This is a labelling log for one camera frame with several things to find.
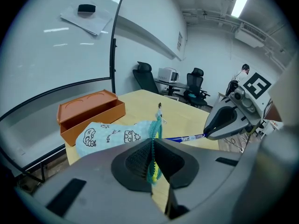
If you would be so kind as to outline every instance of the orange box lid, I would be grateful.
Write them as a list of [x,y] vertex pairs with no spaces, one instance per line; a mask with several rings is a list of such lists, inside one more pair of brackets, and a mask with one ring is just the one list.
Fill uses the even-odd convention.
[[60,104],[57,112],[57,122],[61,124],[79,114],[114,100],[117,100],[114,93],[103,90]]

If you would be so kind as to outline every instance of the office chair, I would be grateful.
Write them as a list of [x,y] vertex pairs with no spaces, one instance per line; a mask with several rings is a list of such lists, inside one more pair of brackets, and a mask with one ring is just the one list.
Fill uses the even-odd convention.
[[135,79],[139,83],[141,89],[159,94],[159,90],[151,73],[150,64],[138,62],[137,70],[133,70]]
[[184,92],[184,98],[195,107],[207,105],[204,99],[210,96],[206,91],[201,89],[201,84],[204,80],[203,76],[204,71],[199,68],[194,68],[192,73],[187,74],[187,85],[189,89]]

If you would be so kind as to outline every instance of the blue pen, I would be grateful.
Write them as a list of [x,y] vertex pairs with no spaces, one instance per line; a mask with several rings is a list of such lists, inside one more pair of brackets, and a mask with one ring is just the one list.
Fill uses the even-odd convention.
[[174,137],[174,138],[166,138],[167,140],[175,141],[175,142],[185,142],[185,141],[190,141],[190,140],[197,140],[204,138],[206,135],[204,133],[202,134],[197,134],[193,136],[184,136],[184,137]]

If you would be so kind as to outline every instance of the light blue cloth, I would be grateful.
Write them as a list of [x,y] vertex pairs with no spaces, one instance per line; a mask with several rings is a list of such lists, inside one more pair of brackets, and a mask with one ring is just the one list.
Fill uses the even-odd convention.
[[92,122],[76,139],[77,153],[83,157],[128,142],[152,139],[153,134],[149,130],[157,122],[141,121],[130,126]]

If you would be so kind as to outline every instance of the microwave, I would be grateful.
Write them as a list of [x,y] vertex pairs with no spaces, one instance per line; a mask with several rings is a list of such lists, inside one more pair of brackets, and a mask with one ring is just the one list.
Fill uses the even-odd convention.
[[176,72],[175,69],[172,68],[159,68],[158,79],[168,82],[175,83],[178,82],[179,72]]

